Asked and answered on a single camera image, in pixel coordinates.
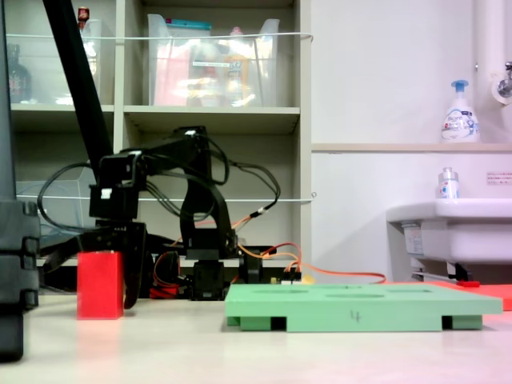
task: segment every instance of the shelf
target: shelf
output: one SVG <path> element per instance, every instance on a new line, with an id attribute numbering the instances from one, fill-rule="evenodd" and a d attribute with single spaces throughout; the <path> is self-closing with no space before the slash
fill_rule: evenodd
<path id="1" fill-rule="evenodd" d="M 114 106 L 102 106 L 110 133 L 114 130 Z M 17 133 L 79 132 L 74 106 L 11 104 L 14 131 Z"/>
<path id="2" fill-rule="evenodd" d="M 294 0 L 142 0 L 144 6 L 202 8 L 288 8 Z"/>
<path id="3" fill-rule="evenodd" d="M 311 145 L 314 153 L 493 153 L 511 152 L 512 143 L 462 142 L 458 144 L 350 144 L 350 143 L 316 143 Z"/>
<path id="4" fill-rule="evenodd" d="M 205 108 L 125 106 L 125 115 L 145 133 L 170 134 L 181 126 L 206 126 L 209 134 L 291 134 L 300 108 Z"/>
<path id="5" fill-rule="evenodd" d="M 226 268 L 238 268 L 238 260 L 222 260 L 224 262 L 224 267 Z M 265 268 L 285 268 L 288 266 L 292 260 L 263 260 L 263 266 Z M 42 266 L 45 263 L 43 258 L 39 258 L 37 260 L 38 266 Z M 195 260 L 181 260 L 180 266 L 182 268 L 192 268 L 194 266 Z M 77 266 L 78 261 L 76 258 L 71 258 L 62 266 Z"/>

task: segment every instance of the green foam board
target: green foam board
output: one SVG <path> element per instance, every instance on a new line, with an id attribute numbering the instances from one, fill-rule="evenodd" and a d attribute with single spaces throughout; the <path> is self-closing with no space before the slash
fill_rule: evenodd
<path id="1" fill-rule="evenodd" d="M 288 332 L 480 330 L 502 300 L 430 284 L 235 284 L 225 301 L 228 326 Z"/>

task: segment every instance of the sink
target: sink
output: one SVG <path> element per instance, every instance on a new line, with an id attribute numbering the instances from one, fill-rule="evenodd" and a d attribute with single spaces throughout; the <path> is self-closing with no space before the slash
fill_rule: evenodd
<path id="1" fill-rule="evenodd" d="M 449 263 L 512 263 L 512 198 L 436 199 L 386 213 L 415 258 Z"/>

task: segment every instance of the dark bottle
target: dark bottle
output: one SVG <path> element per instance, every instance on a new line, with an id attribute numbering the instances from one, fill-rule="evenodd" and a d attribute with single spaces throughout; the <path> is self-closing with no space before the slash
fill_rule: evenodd
<path id="1" fill-rule="evenodd" d="M 29 71 L 19 63 L 19 44 L 7 44 L 10 102 L 29 101 L 32 98 L 32 79 Z"/>

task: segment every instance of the table surface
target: table surface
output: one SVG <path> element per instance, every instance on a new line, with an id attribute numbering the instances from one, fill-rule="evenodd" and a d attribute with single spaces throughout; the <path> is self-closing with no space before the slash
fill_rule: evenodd
<path id="1" fill-rule="evenodd" d="M 227 328 L 222 302 L 140 300 L 80 322 L 75 296 L 40 303 L 1 384 L 512 383 L 512 312 L 482 331 L 288 334 Z"/>

